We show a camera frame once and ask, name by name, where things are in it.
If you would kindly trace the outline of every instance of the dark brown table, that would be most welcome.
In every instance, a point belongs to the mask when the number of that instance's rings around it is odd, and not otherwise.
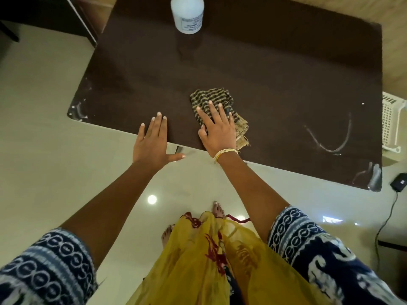
[[[117,0],[68,116],[137,133],[160,111],[170,142],[203,150],[189,95],[225,87],[249,123],[244,160],[367,189],[381,169],[380,25],[288,0],[205,0],[203,17],[184,35],[170,0]]]

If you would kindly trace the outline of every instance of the wooden wall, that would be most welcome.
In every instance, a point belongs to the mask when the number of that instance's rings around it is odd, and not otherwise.
[[[383,90],[407,99],[407,0],[294,0],[380,23]],[[78,0],[98,33],[116,0]]]

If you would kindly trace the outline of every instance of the foot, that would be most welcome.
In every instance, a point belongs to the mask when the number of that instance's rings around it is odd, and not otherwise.
[[[163,248],[167,245],[168,240],[170,239],[170,235],[171,235],[171,232],[173,231],[174,226],[175,226],[175,225],[169,225],[169,226],[167,227],[167,229],[165,229],[165,231],[163,232],[163,234],[162,234],[162,236],[161,236],[161,242],[162,242],[162,247],[163,247]]]
[[[225,212],[217,201],[213,202],[212,213],[215,215],[215,217],[225,218]]]

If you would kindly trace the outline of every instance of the yellow bracelet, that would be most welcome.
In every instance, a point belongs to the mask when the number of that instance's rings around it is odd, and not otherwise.
[[[220,150],[219,152],[216,153],[216,155],[214,156],[213,159],[215,159],[215,164],[218,163],[218,158],[219,156],[221,156],[221,154],[226,153],[226,152],[236,152],[238,153],[235,149],[224,149],[224,150]]]

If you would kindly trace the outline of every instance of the white plastic bottle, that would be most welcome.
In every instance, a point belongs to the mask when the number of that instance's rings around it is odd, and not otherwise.
[[[194,34],[201,29],[204,0],[171,0],[171,10],[180,32]]]

